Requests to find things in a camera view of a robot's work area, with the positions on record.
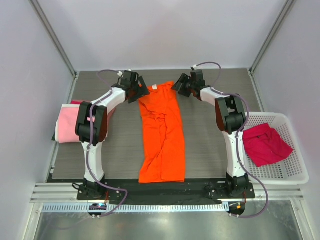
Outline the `orange t shirt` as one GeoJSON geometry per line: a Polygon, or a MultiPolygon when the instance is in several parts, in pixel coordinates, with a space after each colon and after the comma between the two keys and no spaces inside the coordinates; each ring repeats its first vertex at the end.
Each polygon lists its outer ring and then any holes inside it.
{"type": "Polygon", "coordinates": [[[144,149],[141,184],[185,181],[185,136],[173,85],[167,81],[149,86],[149,95],[138,101],[144,149]]]}

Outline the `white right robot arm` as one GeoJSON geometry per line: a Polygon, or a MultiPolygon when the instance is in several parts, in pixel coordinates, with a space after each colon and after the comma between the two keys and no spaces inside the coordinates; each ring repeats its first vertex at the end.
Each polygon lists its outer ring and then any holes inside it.
{"type": "Polygon", "coordinates": [[[195,67],[191,68],[189,75],[183,73],[171,89],[182,96],[194,96],[214,106],[216,124],[223,134],[227,152],[225,191],[231,198],[241,196],[250,183],[242,161],[243,130],[248,118],[241,97],[207,85],[203,71],[195,67]]]}

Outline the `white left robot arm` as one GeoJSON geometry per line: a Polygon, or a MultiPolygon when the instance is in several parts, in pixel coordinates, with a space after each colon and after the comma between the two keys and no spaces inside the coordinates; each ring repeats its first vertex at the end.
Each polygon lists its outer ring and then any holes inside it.
{"type": "Polygon", "coordinates": [[[108,114],[118,105],[136,102],[150,94],[142,76],[132,70],[119,71],[117,83],[110,90],[91,102],[79,106],[75,134],[84,151],[85,174],[77,187],[78,200],[100,200],[113,187],[105,184],[102,165],[102,148],[108,134],[108,114]]]}

